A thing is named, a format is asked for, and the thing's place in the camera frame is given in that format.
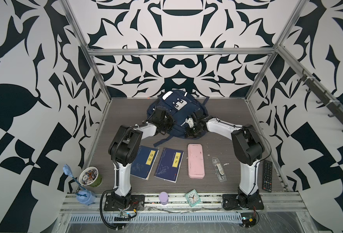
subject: backpack strap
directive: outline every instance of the backpack strap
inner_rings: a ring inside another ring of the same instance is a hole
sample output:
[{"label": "backpack strap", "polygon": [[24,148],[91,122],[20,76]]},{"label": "backpack strap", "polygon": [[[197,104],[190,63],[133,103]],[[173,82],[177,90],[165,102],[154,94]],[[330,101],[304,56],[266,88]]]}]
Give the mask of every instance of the backpack strap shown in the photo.
[{"label": "backpack strap", "polygon": [[169,140],[172,139],[173,137],[174,137],[174,136],[169,135],[167,138],[161,139],[160,141],[158,141],[158,142],[156,142],[155,144],[153,144],[153,147],[156,148],[156,147],[158,147],[159,145],[161,145],[162,143],[169,141]]},{"label": "backpack strap", "polygon": [[209,100],[209,96],[207,96],[206,98],[205,98],[205,100],[204,100],[204,102],[202,103],[202,105],[205,105],[206,104],[206,102]]}]

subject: black and white patterned wall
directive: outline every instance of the black and white patterned wall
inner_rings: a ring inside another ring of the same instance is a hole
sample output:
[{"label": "black and white patterned wall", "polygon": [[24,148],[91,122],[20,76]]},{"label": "black and white patterned wall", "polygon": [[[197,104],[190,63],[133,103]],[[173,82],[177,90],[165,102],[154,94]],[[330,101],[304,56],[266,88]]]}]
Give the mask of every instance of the black and white patterned wall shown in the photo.
[{"label": "black and white patterned wall", "polygon": [[245,97],[267,59],[259,55],[97,56],[112,97],[159,96],[173,89],[196,97]]},{"label": "black and white patterned wall", "polygon": [[[272,47],[295,0],[70,0],[94,49]],[[97,57],[113,97],[244,97],[264,55]]]},{"label": "black and white patterned wall", "polygon": [[106,102],[59,1],[0,1],[0,232],[55,221]]},{"label": "black and white patterned wall", "polygon": [[[343,0],[311,0],[285,47],[343,103]],[[290,189],[320,230],[341,233],[343,125],[297,79],[278,55],[251,102]]]}]

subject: wooden floor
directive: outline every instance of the wooden floor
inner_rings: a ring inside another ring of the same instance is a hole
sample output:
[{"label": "wooden floor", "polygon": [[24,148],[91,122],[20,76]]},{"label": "wooden floor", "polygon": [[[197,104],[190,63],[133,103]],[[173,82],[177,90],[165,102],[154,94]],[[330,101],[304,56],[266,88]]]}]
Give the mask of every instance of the wooden floor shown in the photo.
[{"label": "wooden floor", "polygon": [[[92,191],[101,193],[104,190],[113,188],[114,170],[113,163],[108,154],[108,147],[120,125],[131,126],[140,124],[146,119],[146,110],[153,101],[151,99],[113,99],[96,152],[91,161],[91,166],[97,167],[99,173],[103,175],[103,182],[99,187],[91,188]],[[206,104],[206,108],[210,115],[216,116],[221,120],[234,124],[253,124],[253,119],[244,100],[210,99]],[[158,134],[142,140],[141,144],[147,147],[153,147],[153,143],[166,137],[167,135]],[[203,146],[205,165],[205,177],[203,179],[191,179],[188,176],[187,146],[189,143],[199,143]],[[149,180],[130,176],[132,193],[159,193],[162,191],[186,193],[193,189],[196,189],[197,192],[237,192],[240,183],[240,163],[234,155],[232,142],[228,138],[208,132],[198,140],[186,140],[174,137],[170,141],[161,144],[160,150],[164,147],[184,151],[177,182],[172,183],[153,176],[160,159],[159,153]],[[227,164],[223,166],[227,181],[219,182],[212,164],[213,157],[219,158],[222,164]],[[262,166],[263,164],[261,163],[258,173],[258,187],[260,191],[263,191]],[[272,191],[283,191],[275,170],[273,170],[272,174]]]}]

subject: alarm clock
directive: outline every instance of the alarm clock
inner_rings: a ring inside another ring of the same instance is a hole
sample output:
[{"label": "alarm clock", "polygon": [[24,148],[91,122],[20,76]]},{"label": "alarm clock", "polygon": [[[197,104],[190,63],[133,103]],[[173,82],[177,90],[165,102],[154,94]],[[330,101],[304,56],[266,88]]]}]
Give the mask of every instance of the alarm clock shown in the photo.
[{"label": "alarm clock", "polygon": [[186,194],[186,199],[190,207],[193,207],[201,202],[200,196],[197,194],[196,190],[193,189],[191,192]]}]

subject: pink pencil case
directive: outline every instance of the pink pencil case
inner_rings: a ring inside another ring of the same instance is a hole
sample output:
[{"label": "pink pencil case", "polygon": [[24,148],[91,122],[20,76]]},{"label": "pink pencil case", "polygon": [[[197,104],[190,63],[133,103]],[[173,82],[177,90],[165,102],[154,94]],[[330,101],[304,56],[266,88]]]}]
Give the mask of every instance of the pink pencil case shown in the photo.
[{"label": "pink pencil case", "polygon": [[202,179],[205,176],[204,156],[201,144],[188,145],[188,175],[193,179]]}]

